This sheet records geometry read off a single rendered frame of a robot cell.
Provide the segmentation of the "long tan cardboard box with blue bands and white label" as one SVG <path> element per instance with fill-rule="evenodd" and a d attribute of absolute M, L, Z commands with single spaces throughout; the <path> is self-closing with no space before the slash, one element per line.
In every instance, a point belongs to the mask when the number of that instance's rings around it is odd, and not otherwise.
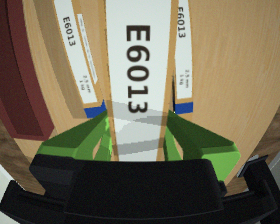
<path fill-rule="evenodd" d="M 160 161 L 179 0 L 98 0 L 103 79 L 115 161 Z"/>

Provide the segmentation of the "brown cardboard box with blue bands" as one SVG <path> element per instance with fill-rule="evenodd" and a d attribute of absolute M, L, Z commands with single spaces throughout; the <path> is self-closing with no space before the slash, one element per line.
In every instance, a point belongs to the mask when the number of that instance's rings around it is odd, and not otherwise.
<path fill-rule="evenodd" d="M 88 120 L 106 110 L 79 0 L 52 0 L 70 71 Z"/>

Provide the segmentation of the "brown rectangular box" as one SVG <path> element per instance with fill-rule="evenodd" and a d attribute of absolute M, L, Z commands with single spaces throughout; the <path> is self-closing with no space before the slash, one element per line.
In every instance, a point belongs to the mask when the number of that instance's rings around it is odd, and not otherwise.
<path fill-rule="evenodd" d="M 190 0 L 179 0 L 175 63 L 173 70 L 173 112 L 192 121 L 194 96 L 194 46 Z"/>

